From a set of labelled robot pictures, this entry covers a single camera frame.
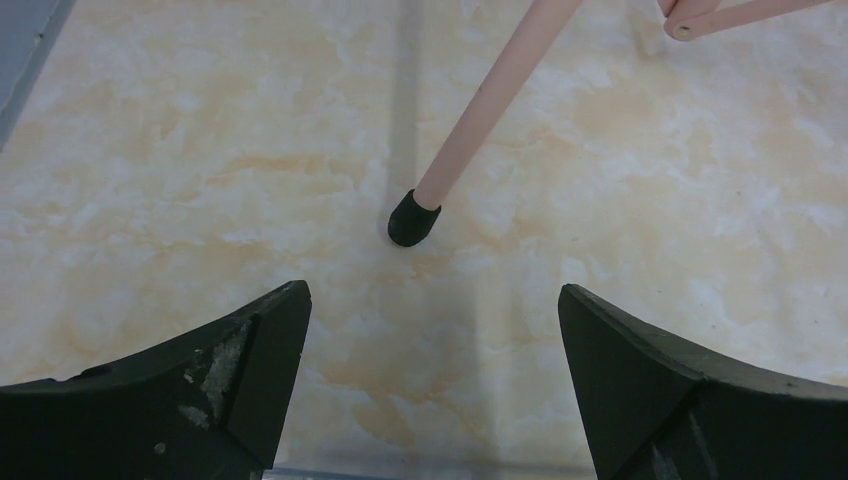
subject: pink metal leg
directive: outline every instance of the pink metal leg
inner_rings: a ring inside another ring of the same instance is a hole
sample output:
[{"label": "pink metal leg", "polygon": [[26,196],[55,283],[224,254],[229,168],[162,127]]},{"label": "pink metal leg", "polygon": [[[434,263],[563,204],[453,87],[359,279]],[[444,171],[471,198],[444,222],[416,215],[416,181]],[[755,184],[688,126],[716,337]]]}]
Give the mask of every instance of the pink metal leg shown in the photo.
[{"label": "pink metal leg", "polygon": [[533,0],[418,186],[392,213],[389,236],[412,246],[427,236],[440,205],[582,0]]}]

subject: pink metal bracket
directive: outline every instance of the pink metal bracket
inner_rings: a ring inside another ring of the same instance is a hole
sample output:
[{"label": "pink metal bracket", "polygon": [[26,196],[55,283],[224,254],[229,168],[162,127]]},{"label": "pink metal bracket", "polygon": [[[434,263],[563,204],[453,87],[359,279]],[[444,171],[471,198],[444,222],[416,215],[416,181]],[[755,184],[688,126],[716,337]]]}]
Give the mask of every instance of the pink metal bracket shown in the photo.
[{"label": "pink metal bracket", "polygon": [[658,0],[667,18],[665,33],[684,42],[829,1],[751,0],[716,10],[721,0]]}]

